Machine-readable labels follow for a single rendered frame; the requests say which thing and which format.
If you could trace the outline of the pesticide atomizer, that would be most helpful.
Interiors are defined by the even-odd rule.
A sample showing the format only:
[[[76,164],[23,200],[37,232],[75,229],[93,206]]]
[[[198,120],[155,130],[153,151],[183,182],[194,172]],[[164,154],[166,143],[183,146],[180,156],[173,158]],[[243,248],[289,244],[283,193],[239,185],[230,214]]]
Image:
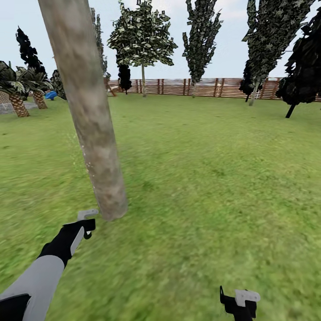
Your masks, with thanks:
[[[92,236],[92,233],[91,233],[91,231],[86,231],[85,233],[84,233],[84,239],[89,239],[90,237]]]

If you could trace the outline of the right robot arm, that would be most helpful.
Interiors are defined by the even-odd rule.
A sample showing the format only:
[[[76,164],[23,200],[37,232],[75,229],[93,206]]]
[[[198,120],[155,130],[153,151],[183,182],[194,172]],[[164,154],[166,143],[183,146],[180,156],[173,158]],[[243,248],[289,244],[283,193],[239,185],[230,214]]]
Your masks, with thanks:
[[[236,297],[225,296],[220,287],[220,301],[225,306],[226,313],[232,313],[235,321],[253,321],[256,318],[256,302],[261,300],[259,293],[248,290],[235,289]]]

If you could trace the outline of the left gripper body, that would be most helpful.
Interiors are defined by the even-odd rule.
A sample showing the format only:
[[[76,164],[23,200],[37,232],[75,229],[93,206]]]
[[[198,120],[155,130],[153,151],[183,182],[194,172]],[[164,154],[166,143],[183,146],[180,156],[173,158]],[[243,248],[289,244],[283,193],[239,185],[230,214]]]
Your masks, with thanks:
[[[85,225],[85,228],[86,228],[85,232],[92,231],[95,229],[95,219],[88,219],[80,222],[82,222]]]

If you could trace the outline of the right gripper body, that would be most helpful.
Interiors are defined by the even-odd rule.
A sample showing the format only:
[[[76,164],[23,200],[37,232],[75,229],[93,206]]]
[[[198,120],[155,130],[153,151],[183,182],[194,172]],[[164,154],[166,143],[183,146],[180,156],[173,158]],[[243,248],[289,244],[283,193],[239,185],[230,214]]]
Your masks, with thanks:
[[[256,318],[255,304],[252,300],[245,300],[245,307],[238,306],[235,297],[224,296],[224,306],[226,313],[232,313],[235,321],[239,317],[246,317],[253,321]]]

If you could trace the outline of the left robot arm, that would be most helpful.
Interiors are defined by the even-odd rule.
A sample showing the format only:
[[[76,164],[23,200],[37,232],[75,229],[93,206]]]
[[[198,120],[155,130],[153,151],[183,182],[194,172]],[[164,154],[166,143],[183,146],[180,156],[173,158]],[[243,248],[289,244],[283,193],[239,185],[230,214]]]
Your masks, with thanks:
[[[39,257],[0,294],[0,321],[45,321],[67,261],[72,258],[84,233],[95,229],[98,209],[79,211],[77,221],[63,225]]]

